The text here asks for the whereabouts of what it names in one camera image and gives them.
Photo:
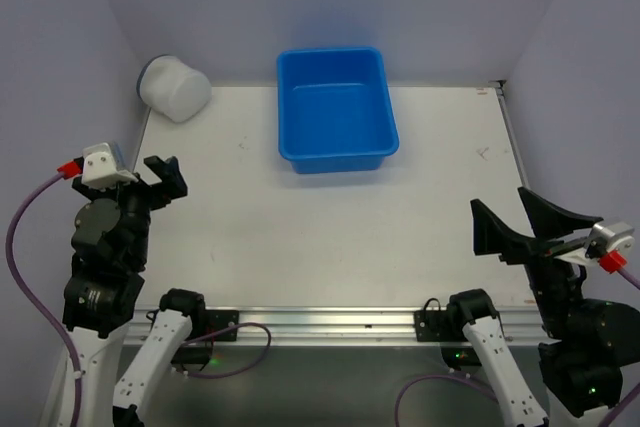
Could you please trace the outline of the white mesh laundry bag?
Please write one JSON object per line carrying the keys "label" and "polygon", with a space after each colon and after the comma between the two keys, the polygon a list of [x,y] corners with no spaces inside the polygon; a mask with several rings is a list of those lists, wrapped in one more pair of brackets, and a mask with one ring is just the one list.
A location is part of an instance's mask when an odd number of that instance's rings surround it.
{"label": "white mesh laundry bag", "polygon": [[212,87],[202,72],[175,56],[160,55],[142,68],[136,93],[153,111],[174,123],[183,123],[211,101]]}

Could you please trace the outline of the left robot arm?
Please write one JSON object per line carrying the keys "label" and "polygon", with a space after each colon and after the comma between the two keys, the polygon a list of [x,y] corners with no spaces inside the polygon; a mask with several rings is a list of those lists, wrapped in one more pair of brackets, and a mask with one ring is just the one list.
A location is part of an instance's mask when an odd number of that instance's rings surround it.
{"label": "left robot arm", "polygon": [[141,426],[153,393],[184,341],[205,331],[202,294],[172,288],[159,302],[151,330],[123,375],[117,373],[144,279],[151,214],[187,196],[175,157],[145,158],[158,182],[128,172],[101,189],[81,178],[87,199],[75,217],[71,278],[62,323],[73,348],[58,426]]}

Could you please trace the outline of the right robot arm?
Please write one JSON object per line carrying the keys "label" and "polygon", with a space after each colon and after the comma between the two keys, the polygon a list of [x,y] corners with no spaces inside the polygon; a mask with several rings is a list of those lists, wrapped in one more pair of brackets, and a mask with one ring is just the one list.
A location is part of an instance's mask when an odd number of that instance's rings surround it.
{"label": "right robot arm", "polygon": [[470,203],[473,251],[521,266],[549,340],[538,347],[549,398],[542,408],[510,353],[501,318],[482,289],[451,296],[451,327],[471,344],[507,426],[608,426],[638,396],[621,394],[625,366],[639,361],[639,312],[627,304],[589,299],[590,267],[625,276],[634,229],[620,220],[571,212],[521,187],[532,233],[504,223],[481,200]]}

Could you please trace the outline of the blue plastic bin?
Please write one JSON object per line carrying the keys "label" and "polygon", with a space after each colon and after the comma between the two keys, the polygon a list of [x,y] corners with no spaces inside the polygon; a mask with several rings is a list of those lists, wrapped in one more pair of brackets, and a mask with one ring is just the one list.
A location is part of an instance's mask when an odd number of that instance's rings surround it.
{"label": "blue plastic bin", "polygon": [[384,61],[366,46],[277,58],[278,150],[298,174],[378,169],[399,148]]}

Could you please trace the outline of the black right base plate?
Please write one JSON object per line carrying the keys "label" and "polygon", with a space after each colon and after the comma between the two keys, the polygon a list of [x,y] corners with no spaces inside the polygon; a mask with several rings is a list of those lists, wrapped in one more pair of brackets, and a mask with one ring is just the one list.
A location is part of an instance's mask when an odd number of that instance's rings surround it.
{"label": "black right base plate", "polygon": [[438,299],[430,298],[413,317],[418,342],[467,342],[463,327],[476,325],[483,318],[492,319],[500,336],[504,336],[500,314],[483,289],[453,294],[445,307]]}

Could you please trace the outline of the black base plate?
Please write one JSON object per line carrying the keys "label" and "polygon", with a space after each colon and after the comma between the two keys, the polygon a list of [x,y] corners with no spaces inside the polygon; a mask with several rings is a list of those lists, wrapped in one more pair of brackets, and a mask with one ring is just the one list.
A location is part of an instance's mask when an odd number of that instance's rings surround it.
{"label": "black base plate", "polygon": [[[159,309],[149,310],[145,313],[145,318],[153,323]],[[212,333],[223,330],[224,328],[237,325],[239,323],[240,312],[233,309],[207,309],[206,325],[204,330],[198,331],[199,335],[205,333]],[[221,342],[235,342],[237,340],[237,332],[231,331],[230,333],[224,333],[223,335],[212,339],[211,341]]]}
{"label": "black base plate", "polygon": [[500,314],[483,289],[453,294],[445,307],[438,299],[430,298],[413,317],[418,342],[467,342],[463,327],[476,325],[483,318],[492,319],[500,336],[504,336]]}

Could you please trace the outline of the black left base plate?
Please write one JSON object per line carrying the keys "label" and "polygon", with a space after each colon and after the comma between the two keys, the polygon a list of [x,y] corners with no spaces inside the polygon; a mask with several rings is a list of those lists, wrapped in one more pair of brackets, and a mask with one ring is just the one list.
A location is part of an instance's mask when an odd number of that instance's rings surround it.
{"label": "black left base plate", "polygon": [[[145,313],[145,318],[153,323],[159,309],[149,310]],[[212,333],[223,330],[224,328],[237,325],[239,323],[240,312],[233,309],[207,309],[206,325],[204,330],[198,331],[199,335],[205,333]],[[221,342],[235,342],[237,340],[237,332],[231,331],[230,333],[224,333],[223,335],[212,339],[211,341]]]}

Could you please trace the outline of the aluminium mounting rail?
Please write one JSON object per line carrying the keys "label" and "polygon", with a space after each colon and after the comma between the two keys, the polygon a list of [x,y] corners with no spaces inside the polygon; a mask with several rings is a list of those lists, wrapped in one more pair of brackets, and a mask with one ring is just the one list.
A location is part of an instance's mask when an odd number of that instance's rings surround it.
{"label": "aluminium mounting rail", "polygon": [[[125,338],[125,346],[139,347],[148,337],[150,307],[137,310]],[[418,307],[389,308],[270,308],[231,307],[239,311],[240,323],[260,323],[269,328],[273,347],[409,347],[417,342],[414,311]],[[506,341],[515,347],[536,346],[546,341],[541,320],[532,306],[500,308]],[[241,327],[235,341],[216,341],[222,346],[259,347],[266,334],[257,327]]]}

